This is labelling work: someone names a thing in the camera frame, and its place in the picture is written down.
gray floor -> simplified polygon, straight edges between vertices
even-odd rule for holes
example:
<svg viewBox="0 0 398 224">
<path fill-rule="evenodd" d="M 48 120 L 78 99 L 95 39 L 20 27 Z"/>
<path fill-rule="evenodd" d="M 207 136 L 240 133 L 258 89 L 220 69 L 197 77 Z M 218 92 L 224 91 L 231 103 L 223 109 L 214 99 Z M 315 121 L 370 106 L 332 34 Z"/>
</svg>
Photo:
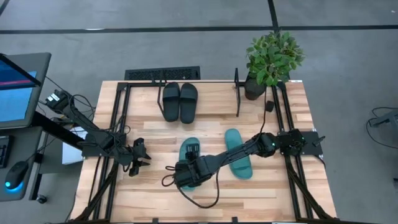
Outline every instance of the gray floor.
<svg viewBox="0 0 398 224">
<path fill-rule="evenodd" d="M 275 0 L 282 26 L 398 24 L 394 0 Z M 81 29 L 272 24 L 267 1 L 11 0 L 0 29 Z M 48 76 L 96 103 L 103 80 L 123 79 L 125 69 L 198 65 L 202 79 L 247 73 L 245 48 L 267 32 L 0 35 L 5 54 L 50 52 Z M 398 106 L 398 30 L 292 32 L 307 58 L 291 73 L 304 81 L 323 142 L 336 211 L 351 221 L 396 223 L 398 149 L 370 140 L 365 124 L 377 106 Z M 55 86 L 46 82 L 42 99 Z M 388 126 L 375 138 L 398 146 Z M 2 223 L 62 222 L 79 173 L 47 175 L 40 189 L 50 201 L 0 203 Z"/>
</svg>

wooden tabletop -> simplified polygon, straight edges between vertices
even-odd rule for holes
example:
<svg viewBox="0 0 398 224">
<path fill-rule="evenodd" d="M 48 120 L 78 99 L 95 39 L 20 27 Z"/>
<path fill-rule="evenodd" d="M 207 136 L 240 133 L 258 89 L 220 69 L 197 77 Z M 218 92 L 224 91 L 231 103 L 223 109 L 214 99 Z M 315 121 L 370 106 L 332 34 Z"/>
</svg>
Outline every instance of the wooden tabletop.
<svg viewBox="0 0 398 224">
<path fill-rule="evenodd" d="M 182 124 L 180 121 L 165 122 L 157 107 L 157 87 L 134 87 L 131 89 L 126 124 L 131 127 L 127 143 L 141 137 L 145 139 L 147 153 L 151 156 L 150 166 L 141 167 L 139 175 L 129 177 L 119 168 L 116 191 L 113 201 L 111 222 L 230 222 L 238 217 L 240 222 L 293 221 L 294 212 L 284 158 L 274 156 L 261 158 L 250 156 L 253 177 L 249 180 L 237 179 L 225 166 L 220 170 L 220 200 L 213 208 L 200 209 L 185 199 L 174 185 L 163 187 L 161 179 L 171 171 L 165 166 L 174 166 L 178 160 L 180 145 L 186 138 L 200 140 L 201 154 L 218 154 L 226 150 L 224 133 L 236 128 L 243 141 L 253 137 L 262 124 L 264 95 L 255 101 L 244 96 L 241 87 L 241 111 L 236 117 L 236 94 L 234 83 L 193 83 L 198 89 L 198 105 L 195 122 Z M 99 94 L 94 122 L 100 128 L 108 128 L 118 82 L 103 82 Z M 293 121 L 296 128 L 308 131 L 313 128 L 304 85 L 301 82 L 286 83 Z M 267 89 L 267 100 L 272 99 L 272 91 Z M 279 92 L 282 116 L 287 126 L 282 94 Z M 119 107 L 122 110 L 123 96 Z M 278 124 L 275 110 L 266 114 L 264 132 L 276 134 Z M 335 216 L 328 180 L 323 164 L 314 156 L 302 156 L 303 168 L 309 191 L 317 202 L 331 216 Z M 71 217 L 77 217 L 87 206 L 97 158 L 84 161 L 76 192 L 75 206 Z M 96 187 L 101 172 L 98 169 Z M 303 217 L 306 217 L 302 194 L 298 199 Z M 200 204 L 210 204 L 216 198 L 215 176 L 187 195 Z M 100 218 L 104 217 L 103 197 Z"/>
</svg>

black pot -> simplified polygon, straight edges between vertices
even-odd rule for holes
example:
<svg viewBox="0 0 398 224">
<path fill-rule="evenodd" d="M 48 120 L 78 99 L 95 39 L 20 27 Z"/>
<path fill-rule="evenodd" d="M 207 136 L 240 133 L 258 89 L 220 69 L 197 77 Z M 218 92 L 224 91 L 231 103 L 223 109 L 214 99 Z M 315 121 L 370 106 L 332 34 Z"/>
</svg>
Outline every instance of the black pot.
<svg viewBox="0 0 398 224">
<path fill-rule="evenodd" d="M 258 85 L 255 78 L 247 78 L 244 82 L 244 95 L 248 100 L 256 100 L 266 90 L 264 85 Z"/>
</svg>

mouse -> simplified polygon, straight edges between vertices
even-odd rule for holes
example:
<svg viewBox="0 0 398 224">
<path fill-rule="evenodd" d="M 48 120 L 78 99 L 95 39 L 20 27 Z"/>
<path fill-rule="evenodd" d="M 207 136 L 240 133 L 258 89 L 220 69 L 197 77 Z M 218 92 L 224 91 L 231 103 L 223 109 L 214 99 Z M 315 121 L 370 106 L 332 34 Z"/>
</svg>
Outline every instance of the mouse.
<svg viewBox="0 0 398 224">
<path fill-rule="evenodd" d="M 26 161 L 19 161 L 15 163 L 8 171 L 6 176 L 6 188 L 11 190 L 19 186 L 24 180 L 29 164 Z"/>
</svg>

slide sandal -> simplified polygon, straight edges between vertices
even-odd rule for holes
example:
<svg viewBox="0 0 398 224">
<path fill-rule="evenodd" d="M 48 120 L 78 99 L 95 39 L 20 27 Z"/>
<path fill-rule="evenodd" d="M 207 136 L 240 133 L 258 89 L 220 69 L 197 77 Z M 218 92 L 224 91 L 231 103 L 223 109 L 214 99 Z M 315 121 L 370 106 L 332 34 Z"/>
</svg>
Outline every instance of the slide sandal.
<svg viewBox="0 0 398 224">
<path fill-rule="evenodd" d="M 229 129 L 225 132 L 225 144 L 227 150 L 243 144 L 242 137 L 236 129 Z M 244 157 L 229 165 L 235 177 L 243 180 L 250 179 L 253 176 L 253 169 L 251 168 L 250 157 Z"/>
<path fill-rule="evenodd" d="M 181 148 L 180 148 L 180 156 L 179 156 L 179 161 L 182 161 L 182 160 L 187 160 L 188 158 L 186 157 L 186 153 L 187 153 L 187 146 L 189 146 L 189 145 L 194 145 L 194 144 L 196 144 L 197 146 L 198 146 L 198 152 L 197 152 L 197 156 L 199 157 L 200 156 L 200 143 L 199 143 L 199 139 L 197 139 L 197 138 L 188 138 L 188 139 L 186 139 L 183 143 L 182 143 L 182 145 L 181 145 Z M 193 191 L 193 190 L 195 190 L 195 188 L 194 187 L 188 187 L 188 186 L 185 186 L 185 187 L 182 187 L 182 190 L 184 190 L 184 191 Z"/>
<path fill-rule="evenodd" d="M 178 120 L 180 86 L 176 82 L 167 84 L 163 89 L 163 117 L 166 121 Z"/>
<path fill-rule="evenodd" d="M 181 87 L 180 107 L 181 122 L 190 124 L 195 119 L 197 109 L 198 90 L 191 83 L 184 83 Z"/>
</svg>

